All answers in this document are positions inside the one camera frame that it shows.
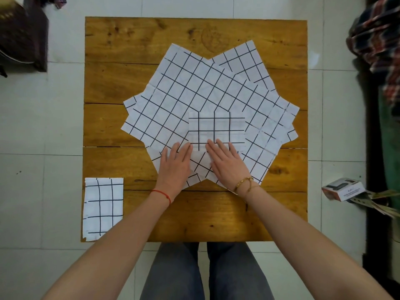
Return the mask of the person's right hand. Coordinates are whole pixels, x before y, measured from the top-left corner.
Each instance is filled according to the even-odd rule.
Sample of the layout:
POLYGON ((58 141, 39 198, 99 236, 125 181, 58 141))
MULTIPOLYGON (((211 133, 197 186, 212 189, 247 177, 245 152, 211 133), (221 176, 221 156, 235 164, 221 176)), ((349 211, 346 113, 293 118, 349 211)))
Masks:
POLYGON ((212 171, 225 188, 245 198, 249 190, 254 186, 247 166, 241 166, 237 150, 231 142, 228 143, 227 148, 232 153, 232 158, 227 160, 221 160, 216 155, 215 144, 210 139, 207 140, 206 144, 206 150, 212 160, 212 171))

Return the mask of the person's left hand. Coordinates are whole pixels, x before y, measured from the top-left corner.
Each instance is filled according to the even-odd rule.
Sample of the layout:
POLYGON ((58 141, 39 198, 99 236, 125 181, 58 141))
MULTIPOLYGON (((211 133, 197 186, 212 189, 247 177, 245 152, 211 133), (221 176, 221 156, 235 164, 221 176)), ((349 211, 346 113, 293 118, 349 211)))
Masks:
MULTIPOLYGON (((178 162, 177 153, 179 150, 179 143, 176 142, 169 150, 168 164, 160 164, 155 186, 155 190, 164 194, 170 203, 172 203, 175 197, 182 191, 191 173, 190 162, 178 162)), ((193 146, 190 143, 190 158, 192 151, 193 146)))

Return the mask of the small grid cloth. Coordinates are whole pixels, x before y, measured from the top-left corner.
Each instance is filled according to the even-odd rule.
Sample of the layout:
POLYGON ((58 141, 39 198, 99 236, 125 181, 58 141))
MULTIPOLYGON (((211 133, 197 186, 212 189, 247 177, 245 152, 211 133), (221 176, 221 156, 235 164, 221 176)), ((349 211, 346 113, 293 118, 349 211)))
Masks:
POLYGON ((187 140, 194 151, 205 152, 208 140, 219 139, 228 147, 232 143, 238 151, 246 149, 245 116, 242 111, 190 111, 187 140))

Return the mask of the person's right forearm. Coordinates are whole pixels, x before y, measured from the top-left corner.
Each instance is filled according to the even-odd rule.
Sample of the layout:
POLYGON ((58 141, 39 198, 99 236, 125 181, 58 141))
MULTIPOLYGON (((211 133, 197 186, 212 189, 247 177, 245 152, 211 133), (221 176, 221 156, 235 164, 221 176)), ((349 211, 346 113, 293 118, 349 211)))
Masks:
POLYGON ((315 300, 394 300, 334 242, 253 183, 243 199, 315 300))

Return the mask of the person's left forearm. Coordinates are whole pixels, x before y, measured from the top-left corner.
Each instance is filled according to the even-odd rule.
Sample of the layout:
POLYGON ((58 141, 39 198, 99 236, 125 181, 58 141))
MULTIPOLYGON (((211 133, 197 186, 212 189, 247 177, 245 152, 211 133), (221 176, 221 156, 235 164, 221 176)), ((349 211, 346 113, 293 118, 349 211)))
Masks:
POLYGON ((94 243, 43 300, 116 300, 159 218, 170 206, 156 190, 94 243))

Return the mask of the white black-grid cloth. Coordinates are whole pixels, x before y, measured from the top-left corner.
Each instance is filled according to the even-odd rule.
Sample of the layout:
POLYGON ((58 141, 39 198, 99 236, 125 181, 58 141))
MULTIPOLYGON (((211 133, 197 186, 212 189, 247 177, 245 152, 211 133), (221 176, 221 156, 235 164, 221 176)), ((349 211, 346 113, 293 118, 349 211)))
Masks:
POLYGON ((245 149, 241 158, 251 177, 261 184, 279 153, 284 137, 299 107, 280 97, 276 91, 256 87, 246 101, 245 149))
POLYGON ((123 102, 123 104, 127 110, 132 109, 134 107, 134 105, 137 103, 137 97, 140 97, 140 95, 139 96, 134 95, 123 102))
POLYGON ((262 85, 270 91, 276 90, 252 40, 213 57, 212 61, 254 84, 262 85))
MULTIPOLYGON (((161 151, 187 140, 190 111, 242 111, 257 85, 230 69, 172 44, 121 129, 142 141, 159 171, 161 151)), ((194 151, 184 188, 203 180, 222 185, 207 152, 194 151)))

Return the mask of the folded white grid cloth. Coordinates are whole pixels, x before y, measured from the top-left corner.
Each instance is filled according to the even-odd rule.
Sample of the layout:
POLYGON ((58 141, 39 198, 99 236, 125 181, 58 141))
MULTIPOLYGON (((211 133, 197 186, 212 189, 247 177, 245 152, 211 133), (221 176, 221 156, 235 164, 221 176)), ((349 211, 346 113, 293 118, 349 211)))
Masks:
POLYGON ((123 218, 124 179, 85 178, 82 238, 100 239, 123 218))

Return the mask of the white and orange box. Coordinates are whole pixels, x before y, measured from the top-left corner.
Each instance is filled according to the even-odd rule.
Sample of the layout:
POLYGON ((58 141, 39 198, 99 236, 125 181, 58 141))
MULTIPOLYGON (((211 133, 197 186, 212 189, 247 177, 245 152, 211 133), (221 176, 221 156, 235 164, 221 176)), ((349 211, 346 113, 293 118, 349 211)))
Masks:
POLYGON ((340 178, 322 186, 322 192, 329 200, 347 201, 366 191, 363 183, 350 178, 340 178))

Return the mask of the green fabric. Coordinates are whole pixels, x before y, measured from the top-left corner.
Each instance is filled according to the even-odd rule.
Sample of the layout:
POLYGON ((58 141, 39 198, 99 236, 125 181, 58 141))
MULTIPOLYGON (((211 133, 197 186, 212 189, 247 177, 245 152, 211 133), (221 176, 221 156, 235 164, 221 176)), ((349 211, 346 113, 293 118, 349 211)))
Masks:
POLYGON ((386 185, 400 193, 400 122, 392 117, 382 86, 378 87, 378 107, 386 185))

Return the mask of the plaid shirt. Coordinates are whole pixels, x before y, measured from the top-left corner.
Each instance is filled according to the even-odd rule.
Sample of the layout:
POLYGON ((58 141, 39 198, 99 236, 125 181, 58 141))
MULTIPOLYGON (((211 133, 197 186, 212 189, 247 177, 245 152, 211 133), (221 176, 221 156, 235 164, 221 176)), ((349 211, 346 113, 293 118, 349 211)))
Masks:
POLYGON ((378 0, 357 18, 346 44, 370 65, 393 116, 400 116, 400 0, 378 0))

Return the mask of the dark brown bag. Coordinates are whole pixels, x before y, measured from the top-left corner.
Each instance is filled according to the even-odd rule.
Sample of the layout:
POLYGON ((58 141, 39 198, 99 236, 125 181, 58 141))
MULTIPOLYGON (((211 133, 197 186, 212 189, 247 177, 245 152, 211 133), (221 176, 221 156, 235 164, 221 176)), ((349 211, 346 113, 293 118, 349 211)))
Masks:
POLYGON ((49 21, 43 5, 47 0, 0 0, 0 76, 7 78, 5 64, 30 65, 47 72, 49 21))

